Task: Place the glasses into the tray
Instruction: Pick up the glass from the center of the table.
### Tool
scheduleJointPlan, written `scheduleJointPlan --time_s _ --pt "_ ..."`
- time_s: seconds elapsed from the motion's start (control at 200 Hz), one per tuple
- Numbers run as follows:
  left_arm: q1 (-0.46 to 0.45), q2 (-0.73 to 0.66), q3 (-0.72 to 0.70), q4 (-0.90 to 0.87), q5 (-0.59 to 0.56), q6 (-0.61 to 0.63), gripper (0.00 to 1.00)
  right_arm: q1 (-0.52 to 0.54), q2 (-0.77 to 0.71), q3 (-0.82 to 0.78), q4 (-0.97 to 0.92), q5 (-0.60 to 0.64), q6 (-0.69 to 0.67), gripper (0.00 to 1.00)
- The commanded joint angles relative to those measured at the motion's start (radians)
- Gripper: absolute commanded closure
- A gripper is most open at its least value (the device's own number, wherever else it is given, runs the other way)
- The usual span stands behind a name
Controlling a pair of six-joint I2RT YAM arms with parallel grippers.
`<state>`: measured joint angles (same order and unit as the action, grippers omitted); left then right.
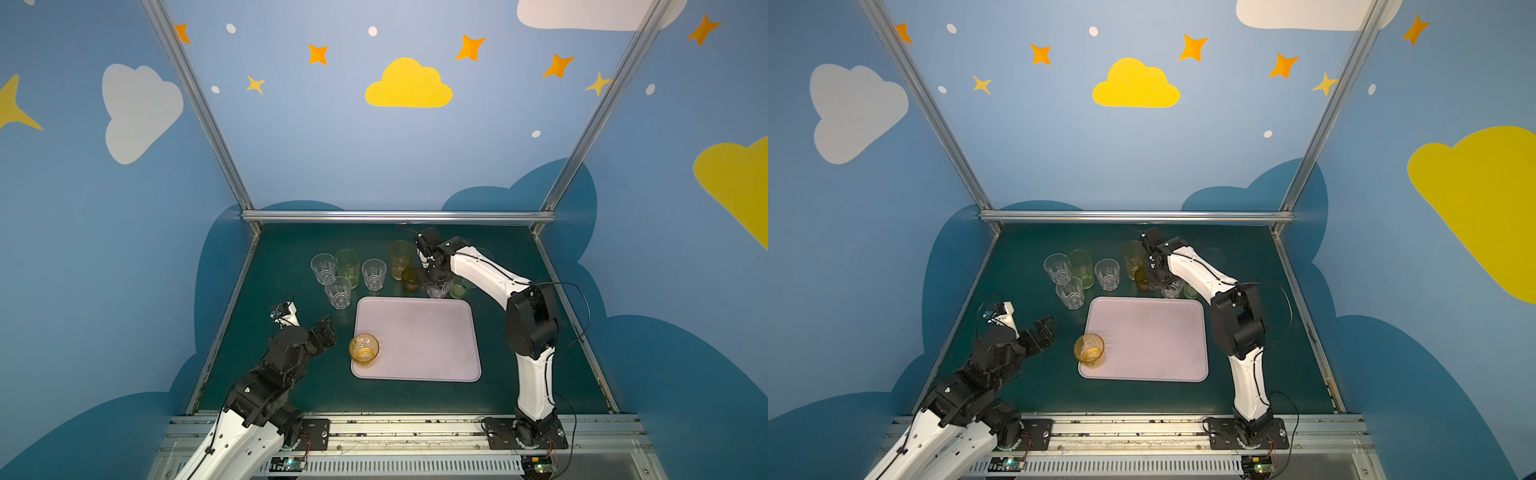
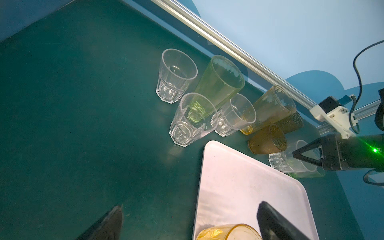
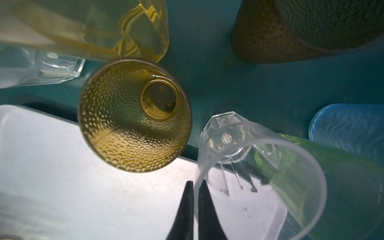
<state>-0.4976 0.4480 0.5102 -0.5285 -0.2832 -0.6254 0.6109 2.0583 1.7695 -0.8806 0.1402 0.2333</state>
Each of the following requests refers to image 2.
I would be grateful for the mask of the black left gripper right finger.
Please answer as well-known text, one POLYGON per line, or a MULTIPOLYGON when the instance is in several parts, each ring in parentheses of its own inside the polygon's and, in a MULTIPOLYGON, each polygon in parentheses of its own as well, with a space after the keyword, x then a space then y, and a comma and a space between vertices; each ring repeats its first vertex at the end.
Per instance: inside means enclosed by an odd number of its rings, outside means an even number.
POLYGON ((267 202, 259 204, 257 220, 263 240, 309 240, 267 202))

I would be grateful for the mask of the short yellow amber glass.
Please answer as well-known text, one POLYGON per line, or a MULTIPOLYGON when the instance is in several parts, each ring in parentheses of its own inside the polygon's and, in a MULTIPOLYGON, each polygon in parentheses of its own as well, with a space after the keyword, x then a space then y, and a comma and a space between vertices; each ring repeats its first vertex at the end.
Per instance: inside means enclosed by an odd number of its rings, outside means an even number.
POLYGON ((201 231, 197 240, 262 240, 260 234, 247 224, 215 226, 201 231))

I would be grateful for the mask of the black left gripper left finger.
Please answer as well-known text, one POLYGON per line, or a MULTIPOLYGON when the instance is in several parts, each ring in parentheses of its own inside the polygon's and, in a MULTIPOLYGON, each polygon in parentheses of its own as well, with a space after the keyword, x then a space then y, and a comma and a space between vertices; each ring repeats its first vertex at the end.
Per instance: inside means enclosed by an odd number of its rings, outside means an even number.
POLYGON ((116 205, 76 238, 76 240, 119 240, 122 226, 122 206, 116 205))

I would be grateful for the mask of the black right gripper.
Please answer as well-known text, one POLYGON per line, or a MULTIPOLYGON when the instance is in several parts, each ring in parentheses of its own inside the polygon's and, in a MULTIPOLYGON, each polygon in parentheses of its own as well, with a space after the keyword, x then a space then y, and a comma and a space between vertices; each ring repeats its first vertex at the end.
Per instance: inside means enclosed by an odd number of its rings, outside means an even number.
POLYGON ((350 169, 384 170, 384 135, 370 135, 343 139, 340 134, 320 138, 319 147, 312 142, 298 140, 293 157, 329 171, 350 169))

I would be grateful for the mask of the short green glass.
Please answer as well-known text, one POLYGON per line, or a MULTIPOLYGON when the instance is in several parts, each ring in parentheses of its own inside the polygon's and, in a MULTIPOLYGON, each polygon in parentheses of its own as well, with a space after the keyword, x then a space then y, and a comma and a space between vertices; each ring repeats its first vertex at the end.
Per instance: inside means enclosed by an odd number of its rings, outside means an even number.
POLYGON ((295 179, 304 179, 304 178, 321 178, 326 175, 326 171, 320 167, 316 167, 313 172, 302 172, 302 173, 288 173, 288 175, 295 179))

